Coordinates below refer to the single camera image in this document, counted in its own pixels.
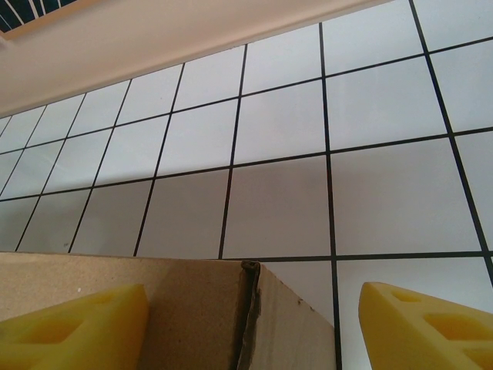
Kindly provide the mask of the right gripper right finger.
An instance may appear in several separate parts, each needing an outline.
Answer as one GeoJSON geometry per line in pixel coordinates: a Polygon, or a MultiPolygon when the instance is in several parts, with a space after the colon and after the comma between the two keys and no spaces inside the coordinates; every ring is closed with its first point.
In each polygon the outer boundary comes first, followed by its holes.
{"type": "Polygon", "coordinates": [[[373,369],[490,369],[492,315],[380,282],[366,282],[359,322],[373,369]]]}

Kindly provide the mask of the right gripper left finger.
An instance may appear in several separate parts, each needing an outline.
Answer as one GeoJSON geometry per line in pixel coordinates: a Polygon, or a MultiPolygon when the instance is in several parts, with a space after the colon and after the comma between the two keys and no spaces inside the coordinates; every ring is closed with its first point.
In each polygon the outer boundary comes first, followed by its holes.
{"type": "Polygon", "coordinates": [[[1,323],[3,369],[135,369],[149,319],[141,284],[125,284],[1,323]]]}

